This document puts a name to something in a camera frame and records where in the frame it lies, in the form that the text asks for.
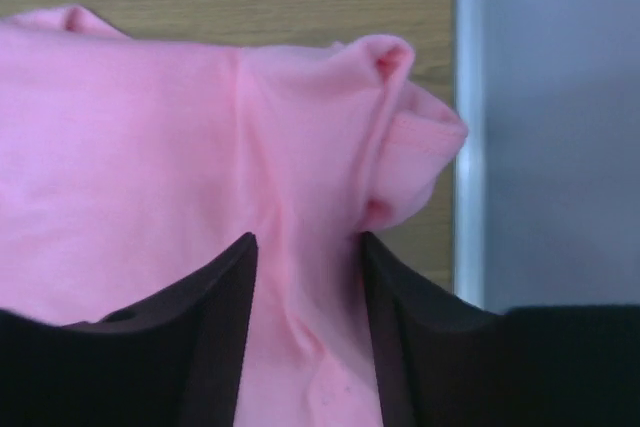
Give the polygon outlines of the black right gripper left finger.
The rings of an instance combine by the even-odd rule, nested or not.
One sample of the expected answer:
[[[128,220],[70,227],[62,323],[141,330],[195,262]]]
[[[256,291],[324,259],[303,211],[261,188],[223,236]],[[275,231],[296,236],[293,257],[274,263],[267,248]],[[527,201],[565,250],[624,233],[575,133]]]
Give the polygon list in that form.
[[[5,426],[230,426],[258,246],[241,236],[180,281],[96,323],[1,314]]]

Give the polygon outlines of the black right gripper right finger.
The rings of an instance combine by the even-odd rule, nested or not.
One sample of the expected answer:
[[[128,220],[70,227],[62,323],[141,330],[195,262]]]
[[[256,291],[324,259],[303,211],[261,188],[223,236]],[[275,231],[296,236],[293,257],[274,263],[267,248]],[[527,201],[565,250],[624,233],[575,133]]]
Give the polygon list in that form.
[[[376,236],[361,265],[387,426],[635,426],[639,310],[494,314],[404,265]]]

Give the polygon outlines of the pink t shirt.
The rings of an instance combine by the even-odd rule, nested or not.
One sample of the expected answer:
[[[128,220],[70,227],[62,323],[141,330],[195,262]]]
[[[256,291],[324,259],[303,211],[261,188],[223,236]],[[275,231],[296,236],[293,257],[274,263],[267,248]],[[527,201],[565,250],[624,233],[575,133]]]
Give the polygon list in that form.
[[[1,303],[95,320],[255,234],[239,426],[382,422],[360,233],[463,145],[402,39],[135,40],[77,6],[1,22]]]

